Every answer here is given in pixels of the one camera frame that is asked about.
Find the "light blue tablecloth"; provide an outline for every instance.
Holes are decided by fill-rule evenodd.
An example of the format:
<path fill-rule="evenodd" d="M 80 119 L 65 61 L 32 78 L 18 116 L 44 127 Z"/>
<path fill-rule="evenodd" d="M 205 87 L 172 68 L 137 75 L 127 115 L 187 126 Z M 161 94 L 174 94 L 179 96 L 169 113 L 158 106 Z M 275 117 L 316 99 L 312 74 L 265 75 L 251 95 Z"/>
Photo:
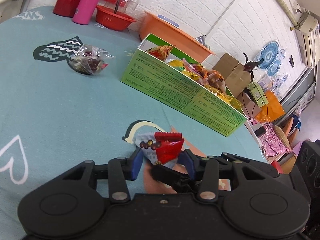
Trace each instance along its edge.
<path fill-rule="evenodd" d="M 119 81 L 140 43 L 137 33 L 114 32 L 96 22 L 77 25 L 52 14 L 52 7 L 33 11 L 0 25 L 1 240 L 23 237 L 16 209 L 31 190 L 84 160 L 103 164 L 129 156 L 135 146 L 122 137 L 137 120 L 166 131 L 174 127 L 206 155 L 229 152 L 264 161 L 245 126 L 226 138 Z M 68 45 L 80 40 L 104 48 L 116 59 L 98 76 L 76 73 L 66 60 L 34 59 L 37 47 L 53 42 L 56 50 L 48 54 L 63 57 L 65 48 L 73 49 L 57 48 L 66 40 L 74 42 Z M 144 126 L 137 132 L 155 130 Z M 142 180 L 141 172 L 137 181 L 128 183 L 131 194 L 144 192 Z M 105 185 L 98 185 L 103 195 Z"/>

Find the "speaker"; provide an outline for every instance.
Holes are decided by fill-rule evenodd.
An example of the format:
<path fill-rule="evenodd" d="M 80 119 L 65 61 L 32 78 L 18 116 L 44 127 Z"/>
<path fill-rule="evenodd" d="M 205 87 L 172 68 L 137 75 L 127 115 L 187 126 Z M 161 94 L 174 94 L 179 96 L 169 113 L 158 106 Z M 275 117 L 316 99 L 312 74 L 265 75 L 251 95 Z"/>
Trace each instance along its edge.
<path fill-rule="evenodd" d="M 304 141 L 296 160 L 311 199 L 320 197 L 320 144 Z"/>

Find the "wall outlet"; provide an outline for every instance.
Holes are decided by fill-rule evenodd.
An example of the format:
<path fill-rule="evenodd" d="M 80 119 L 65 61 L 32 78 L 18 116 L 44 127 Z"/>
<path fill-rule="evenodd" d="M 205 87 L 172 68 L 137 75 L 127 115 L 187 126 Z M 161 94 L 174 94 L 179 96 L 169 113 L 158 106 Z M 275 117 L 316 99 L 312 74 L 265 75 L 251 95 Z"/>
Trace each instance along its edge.
<path fill-rule="evenodd" d="M 303 12 L 303 10 L 300 7 L 300 4 L 297 4 L 296 7 L 293 9 L 295 14 L 298 14 L 298 10 Z"/>

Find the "wave pattern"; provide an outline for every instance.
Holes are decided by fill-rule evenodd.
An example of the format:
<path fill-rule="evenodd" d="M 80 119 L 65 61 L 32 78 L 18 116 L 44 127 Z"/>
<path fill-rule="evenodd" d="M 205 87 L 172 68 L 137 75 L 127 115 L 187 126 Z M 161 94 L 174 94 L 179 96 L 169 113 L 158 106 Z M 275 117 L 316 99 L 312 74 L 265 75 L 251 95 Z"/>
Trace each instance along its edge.
<path fill-rule="evenodd" d="M 34 59 L 55 62 L 69 60 L 83 45 L 78 36 L 66 41 L 39 46 L 33 52 Z"/>

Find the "red plastic basket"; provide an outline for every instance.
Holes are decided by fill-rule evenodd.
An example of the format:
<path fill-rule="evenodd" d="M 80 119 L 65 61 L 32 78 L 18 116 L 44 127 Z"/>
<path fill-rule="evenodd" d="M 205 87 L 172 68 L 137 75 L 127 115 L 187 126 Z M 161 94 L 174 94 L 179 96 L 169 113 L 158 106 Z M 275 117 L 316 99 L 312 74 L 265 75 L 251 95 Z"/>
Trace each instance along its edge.
<path fill-rule="evenodd" d="M 125 30 L 131 23 L 135 23 L 137 20 L 131 16 L 118 12 L 113 13 L 113 10 L 104 6 L 98 5 L 96 21 L 108 29 L 115 31 Z"/>

